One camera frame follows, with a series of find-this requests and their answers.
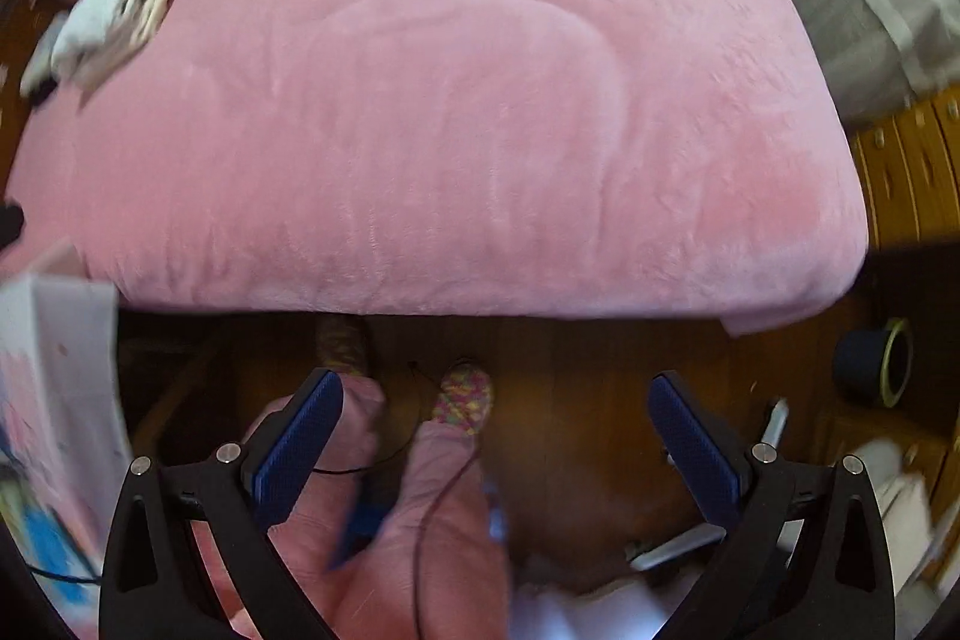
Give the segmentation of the white gift paper bag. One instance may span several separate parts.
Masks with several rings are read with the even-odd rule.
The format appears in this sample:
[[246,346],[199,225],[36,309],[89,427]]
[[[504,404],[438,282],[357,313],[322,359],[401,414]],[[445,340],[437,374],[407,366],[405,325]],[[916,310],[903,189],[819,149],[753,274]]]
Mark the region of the white gift paper bag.
[[78,637],[98,635],[109,526],[132,461],[117,392],[119,294],[59,245],[2,283],[2,518]]

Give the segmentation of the pink pyjama legs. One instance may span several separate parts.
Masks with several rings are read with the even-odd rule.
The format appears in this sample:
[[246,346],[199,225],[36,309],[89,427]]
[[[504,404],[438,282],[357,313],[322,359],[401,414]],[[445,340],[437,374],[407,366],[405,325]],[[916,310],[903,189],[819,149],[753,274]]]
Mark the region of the pink pyjama legs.
[[374,541],[334,557],[377,448],[374,380],[343,380],[342,419],[295,510],[270,533],[286,567],[342,638],[503,638],[505,549],[490,534],[477,437],[431,416],[416,429],[394,508]]

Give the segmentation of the dark tape roll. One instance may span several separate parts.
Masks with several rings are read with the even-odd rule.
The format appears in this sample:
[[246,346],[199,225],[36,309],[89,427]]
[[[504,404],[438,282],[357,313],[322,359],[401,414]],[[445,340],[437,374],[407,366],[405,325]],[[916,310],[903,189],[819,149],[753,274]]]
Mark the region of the dark tape roll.
[[838,341],[833,381],[839,396],[859,408],[892,409],[905,393],[913,367],[913,335],[907,319],[878,330],[856,330]]

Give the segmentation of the colourful knitted left slipper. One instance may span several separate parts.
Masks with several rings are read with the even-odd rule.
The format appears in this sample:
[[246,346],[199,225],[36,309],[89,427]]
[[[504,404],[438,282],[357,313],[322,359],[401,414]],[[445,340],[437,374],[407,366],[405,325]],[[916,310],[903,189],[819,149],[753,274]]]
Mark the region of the colourful knitted left slipper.
[[320,315],[316,326],[317,364],[337,374],[368,374],[363,321],[340,314]]

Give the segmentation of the light grey hoodie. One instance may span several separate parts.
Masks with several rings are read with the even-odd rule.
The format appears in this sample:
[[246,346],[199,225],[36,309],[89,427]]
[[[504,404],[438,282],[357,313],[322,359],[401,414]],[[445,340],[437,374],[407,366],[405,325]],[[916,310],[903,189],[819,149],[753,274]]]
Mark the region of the light grey hoodie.
[[68,80],[82,58],[107,42],[121,19],[125,0],[78,0],[53,41],[50,71],[59,81]]

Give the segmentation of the pink fleece bed blanket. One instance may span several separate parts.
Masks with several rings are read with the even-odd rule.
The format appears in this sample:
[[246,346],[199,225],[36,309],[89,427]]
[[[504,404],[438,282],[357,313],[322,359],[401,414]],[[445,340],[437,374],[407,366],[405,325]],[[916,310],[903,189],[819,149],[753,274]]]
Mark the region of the pink fleece bed blanket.
[[867,218],[791,0],[172,0],[31,113],[7,275],[59,245],[131,304],[822,312]]

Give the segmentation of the colourful knitted slipper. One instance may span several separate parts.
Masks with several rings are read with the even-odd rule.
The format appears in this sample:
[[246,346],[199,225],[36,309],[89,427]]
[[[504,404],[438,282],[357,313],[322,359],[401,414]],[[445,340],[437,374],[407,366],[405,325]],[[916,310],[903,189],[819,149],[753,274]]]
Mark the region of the colourful knitted slipper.
[[340,314],[320,315],[316,326],[317,364],[337,374],[368,374],[363,321]]
[[493,409],[491,378],[471,362],[459,362],[439,383],[431,420],[477,437]]

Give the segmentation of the colourful knitted right slipper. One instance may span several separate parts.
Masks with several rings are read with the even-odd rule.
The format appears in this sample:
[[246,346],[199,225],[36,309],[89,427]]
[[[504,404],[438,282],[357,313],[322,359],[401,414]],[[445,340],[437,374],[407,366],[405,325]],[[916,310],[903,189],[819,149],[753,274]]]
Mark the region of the colourful knitted right slipper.
[[491,378],[471,362],[459,362],[439,383],[431,420],[477,437],[493,409]]

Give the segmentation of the grey small folded cloth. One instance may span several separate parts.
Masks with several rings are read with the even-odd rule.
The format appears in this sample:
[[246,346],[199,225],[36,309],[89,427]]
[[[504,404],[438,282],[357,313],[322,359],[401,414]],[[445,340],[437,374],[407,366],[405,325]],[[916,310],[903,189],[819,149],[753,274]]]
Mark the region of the grey small folded cloth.
[[60,32],[64,29],[68,19],[66,11],[60,11],[50,21],[50,25],[39,37],[34,52],[26,65],[25,71],[21,74],[20,96],[29,99],[37,92],[41,91],[47,83],[55,83],[55,71],[53,71],[52,57],[53,49],[57,44]]

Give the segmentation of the wooden cabinet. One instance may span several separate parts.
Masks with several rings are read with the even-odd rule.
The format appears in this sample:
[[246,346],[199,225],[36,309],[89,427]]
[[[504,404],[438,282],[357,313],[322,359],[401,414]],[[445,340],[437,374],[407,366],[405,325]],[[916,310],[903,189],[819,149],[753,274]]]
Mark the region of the wooden cabinet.
[[848,135],[872,252],[958,241],[958,85]]

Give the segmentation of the cream folded garment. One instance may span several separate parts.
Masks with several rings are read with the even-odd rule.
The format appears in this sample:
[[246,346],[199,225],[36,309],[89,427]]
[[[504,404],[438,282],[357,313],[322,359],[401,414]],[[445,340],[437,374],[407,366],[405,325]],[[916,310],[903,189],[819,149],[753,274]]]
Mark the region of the cream folded garment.
[[96,91],[114,71],[148,44],[166,18],[172,0],[125,0],[121,19],[107,42],[86,57],[67,81],[84,92]]

